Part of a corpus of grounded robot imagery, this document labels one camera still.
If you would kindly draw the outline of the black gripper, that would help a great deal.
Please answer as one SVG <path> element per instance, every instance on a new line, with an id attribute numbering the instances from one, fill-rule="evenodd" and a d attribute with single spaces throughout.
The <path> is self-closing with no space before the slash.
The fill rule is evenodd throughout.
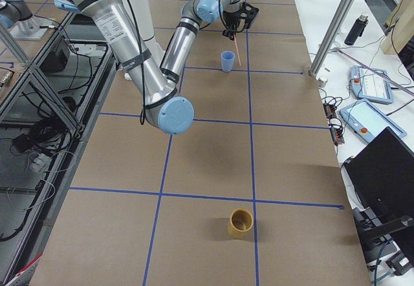
<path id="1" fill-rule="evenodd" d="M 235 33 L 239 31 L 239 25 L 241 22 L 240 11 L 235 12 L 223 12 L 223 25 L 225 30 L 223 31 L 223 36 L 229 38 L 230 40 L 235 39 Z"/>

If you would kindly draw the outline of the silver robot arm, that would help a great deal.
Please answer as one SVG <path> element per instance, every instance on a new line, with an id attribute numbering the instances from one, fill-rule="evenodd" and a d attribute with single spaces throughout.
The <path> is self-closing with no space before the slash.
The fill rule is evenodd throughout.
<path id="1" fill-rule="evenodd" d="M 155 52 L 148 0 L 54 0 L 56 7 L 91 18 L 116 60 L 142 94 L 141 121 L 176 135 L 192 124 L 191 102 L 177 89 L 180 75 L 201 24 L 213 23 L 223 11 L 236 14 L 242 0 L 192 0 L 165 52 Z"/>

